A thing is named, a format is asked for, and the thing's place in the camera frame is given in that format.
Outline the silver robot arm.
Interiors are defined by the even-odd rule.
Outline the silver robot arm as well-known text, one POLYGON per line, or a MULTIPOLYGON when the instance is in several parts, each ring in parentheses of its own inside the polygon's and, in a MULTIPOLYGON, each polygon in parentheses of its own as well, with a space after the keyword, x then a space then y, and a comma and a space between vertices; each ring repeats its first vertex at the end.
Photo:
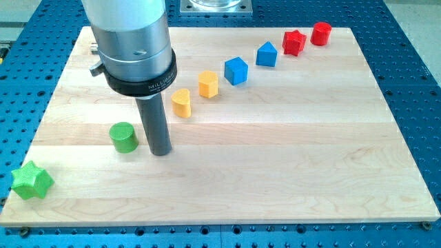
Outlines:
POLYGON ((119 94, 162 92, 177 75, 164 0, 82 0, 108 85, 119 94))

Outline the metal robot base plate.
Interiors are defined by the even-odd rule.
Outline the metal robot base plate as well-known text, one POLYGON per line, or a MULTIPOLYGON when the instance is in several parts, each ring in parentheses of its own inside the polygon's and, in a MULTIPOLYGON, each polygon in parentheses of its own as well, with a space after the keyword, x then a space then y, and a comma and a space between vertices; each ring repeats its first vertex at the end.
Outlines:
POLYGON ((253 15, 252 0, 180 0, 179 9, 183 16, 253 15))

